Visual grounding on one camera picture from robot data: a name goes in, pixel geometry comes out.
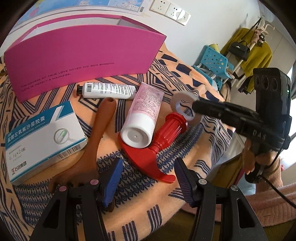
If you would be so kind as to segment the pink sweater right forearm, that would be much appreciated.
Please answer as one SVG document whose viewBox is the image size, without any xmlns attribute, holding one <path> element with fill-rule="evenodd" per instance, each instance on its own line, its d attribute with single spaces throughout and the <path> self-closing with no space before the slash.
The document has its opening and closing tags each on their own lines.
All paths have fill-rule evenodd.
<svg viewBox="0 0 296 241">
<path fill-rule="evenodd" d="M 266 178 L 290 201 L 295 202 L 295 183 L 283 185 L 280 167 Z M 256 193 L 246 198 L 263 227 L 279 225 L 295 219 L 295 208 L 284 201 L 264 180 L 256 185 Z"/>
</svg>

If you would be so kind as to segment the person's right hand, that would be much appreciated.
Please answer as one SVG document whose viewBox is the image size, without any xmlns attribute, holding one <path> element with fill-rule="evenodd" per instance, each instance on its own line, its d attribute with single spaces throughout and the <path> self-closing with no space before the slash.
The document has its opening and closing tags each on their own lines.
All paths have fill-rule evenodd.
<svg viewBox="0 0 296 241">
<path fill-rule="evenodd" d="M 251 151 L 251 140 L 246 139 L 244 143 L 244 149 L 242 151 L 242 160 L 243 160 L 243 170 L 245 174 L 249 174 L 255 170 L 255 164 L 263 165 L 264 173 L 269 175 L 275 172 L 280 167 L 279 157 L 276 155 L 277 152 L 270 150 L 267 153 L 263 153 L 255 156 Z"/>
</svg>

